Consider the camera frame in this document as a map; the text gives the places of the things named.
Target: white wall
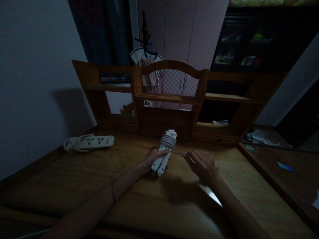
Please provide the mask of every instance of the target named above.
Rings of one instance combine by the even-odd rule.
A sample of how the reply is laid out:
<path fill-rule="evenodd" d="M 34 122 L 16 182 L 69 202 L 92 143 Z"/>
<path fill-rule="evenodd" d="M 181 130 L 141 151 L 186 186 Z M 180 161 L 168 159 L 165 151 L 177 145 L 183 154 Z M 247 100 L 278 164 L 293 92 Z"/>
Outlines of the white wall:
<path fill-rule="evenodd" d="M 87 61 L 67 0 L 0 3 L 0 180 L 95 125 L 72 59 Z"/>
<path fill-rule="evenodd" d="M 319 33 L 297 60 L 255 124 L 277 126 L 319 78 Z"/>
<path fill-rule="evenodd" d="M 131 84 L 114 84 L 118 86 L 131 87 Z M 106 97 L 110 105 L 111 113 L 120 114 L 123 105 L 129 105 L 133 102 L 132 94 L 106 91 Z"/>

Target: hanging clothes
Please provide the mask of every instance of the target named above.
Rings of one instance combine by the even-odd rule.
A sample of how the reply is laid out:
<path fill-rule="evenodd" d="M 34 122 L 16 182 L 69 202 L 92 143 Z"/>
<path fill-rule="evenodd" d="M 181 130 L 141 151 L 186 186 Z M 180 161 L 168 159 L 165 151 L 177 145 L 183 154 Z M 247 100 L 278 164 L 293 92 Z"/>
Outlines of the hanging clothes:
<path fill-rule="evenodd" d="M 150 51 L 144 51 L 144 47 L 138 47 L 138 48 L 135 48 L 131 54 L 130 54 L 130 57 L 132 59 L 132 61 L 136 64 L 136 65 L 140 65 L 140 61 L 141 59 L 147 59 L 147 58 L 154 58 L 154 62 L 158 62 L 158 61 L 162 61 L 163 60 L 163 57 L 158 54 L 158 53 L 153 53 L 153 52 L 150 52 Z M 157 78 L 159 78 L 160 76 L 160 71 L 156 71 L 156 75 L 157 75 Z"/>
<path fill-rule="evenodd" d="M 144 51 L 143 47 L 135 48 L 130 56 L 134 63 L 140 67 L 146 67 L 154 62 L 163 60 L 159 54 Z M 143 91 L 146 93 L 161 94 L 162 75 L 160 70 L 151 72 L 148 75 L 143 75 Z M 162 103 L 160 101 L 151 101 L 151 105 L 151 107 L 159 108 Z"/>

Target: electrical cord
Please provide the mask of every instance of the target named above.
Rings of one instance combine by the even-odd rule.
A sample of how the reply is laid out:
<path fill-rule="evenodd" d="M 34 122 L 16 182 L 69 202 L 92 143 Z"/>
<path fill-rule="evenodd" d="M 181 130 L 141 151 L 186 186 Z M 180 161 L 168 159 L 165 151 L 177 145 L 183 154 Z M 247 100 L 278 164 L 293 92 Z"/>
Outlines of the electrical cord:
<path fill-rule="evenodd" d="M 173 137 L 167 135 L 167 134 L 163 134 L 161 140 L 160 140 L 160 143 L 165 145 L 166 146 L 166 149 L 172 149 L 172 152 L 174 154 L 184 154 L 186 156 L 189 157 L 189 155 L 187 155 L 186 153 L 184 152 L 175 152 L 173 150 L 173 148 L 175 147 L 175 144 L 176 144 L 176 139 L 174 139 Z"/>
<path fill-rule="evenodd" d="M 88 152 L 88 151 L 91 151 L 92 149 L 80 149 L 79 148 L 79 143 L 82 139 L 84 139 L 85 137 L 92 137 L 92 136 L 95 136 L 94 134 L 86 134 L 86 135 L 82 135 L 80 137 L 71 137 L 71 138 L 68 138 L 64 144 L 63 144 L 63 148 L 65 151 L 68 151 L 68 152 L 71 152 L 71 151 L 79 151 L 79 152 Z M 71 139 L 74 139 L 74 138 L 77 138 L 75 144 L 69 144 L 70 140 Z"/>

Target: paper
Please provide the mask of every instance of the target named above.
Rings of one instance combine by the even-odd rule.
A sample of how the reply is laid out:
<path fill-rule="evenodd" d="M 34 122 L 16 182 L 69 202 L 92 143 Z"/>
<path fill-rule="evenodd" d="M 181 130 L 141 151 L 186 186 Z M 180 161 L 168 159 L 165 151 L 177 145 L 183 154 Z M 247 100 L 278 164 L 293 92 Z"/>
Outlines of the paper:
<path fill-rule="evenodd" d="M 288 166 L 288 165 L 285 165 L 285 164 L 282 164 L 280 162 L 276 162 L 278 164 L 279 167 L 285 169 L 285 170 L 288 170 L 288 171 L 291 171 L 293 173 L 295 173 L 295 171 L 292 169 L 292 167 Z"/>

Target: white object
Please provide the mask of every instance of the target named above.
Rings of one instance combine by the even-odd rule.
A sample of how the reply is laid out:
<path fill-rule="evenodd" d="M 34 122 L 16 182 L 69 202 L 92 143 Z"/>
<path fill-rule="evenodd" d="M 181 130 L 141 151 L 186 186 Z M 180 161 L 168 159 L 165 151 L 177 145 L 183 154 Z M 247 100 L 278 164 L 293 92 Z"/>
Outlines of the white object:
<path fill-rule="evenodd" d="M 249 137 L 250 139 L 253 139 L 254 143 L 264 143 L 267 145 L 271 145 L 271 146 L 279 146 L 280 143 L 277 141 L 273 141 L 273 140 L 268 140 L 266 139 L 266 133 L 262 132 L 261 130 L 255 130 L 252 133 L 248 133 L 247 137 Z"/>
<path fill-rule="evenodd" d="M 167 135 L 168 137 L 174 139 L 175 142 L 176 142 L 177 133 L 175 132 L 175 130 L 169 129 L 169 130 L 165 131 L 165 135 Z M 162 142 L 162 139 L 161 139 L 161 145 L 159 147 L 159 151 L 166 150 L 166 149 L 173 149 L 174 148 L 175 144 L 174 145 L 168 145 L 168 144 Z M 162 175 L 164 173 L 166 165 L 167 165 L 167 162 L 168 162 L 168 159 L 169 159 L 169 156 L 170 156 L 170 152 L 167 155 L 164 155 L 164 156 L 158 158 L 152 164 L 151 169 L 152 169 L 152 171 L 154 173 L 157 172 L 158 176 L 160 176 L 160 175 Z"/>
<path fill-rule="evenodd" d="M 226 119 L 225 120 L 220 120 L 220 121 L 213 120 L 212 122 L 213 122 L 213 124 L 229 125 L 229 122 Z"/>
<path fill-rule="evenodd" d="M 144 100 L 144 107 L 150 107 L 150 108 L 152 108 L 152 107 L 153 107 L 152 102 L 151 102 L 151 101 L 148 101 L 148 100 Z"/>
<path fill-rule="evenodd" d="M 313 202 L 312 205 L 319 210 L 319 189 L 317 189 L 317 199 Z"/>
<path fill-rule="evenodd" d="M 63 148 L 66 151 L 87 152 L 92 149 L 112 147 L 115 138 L 113 136 L 95 136 L 86 134 L 80 137 L 71 137 L 64 142 Z"/>

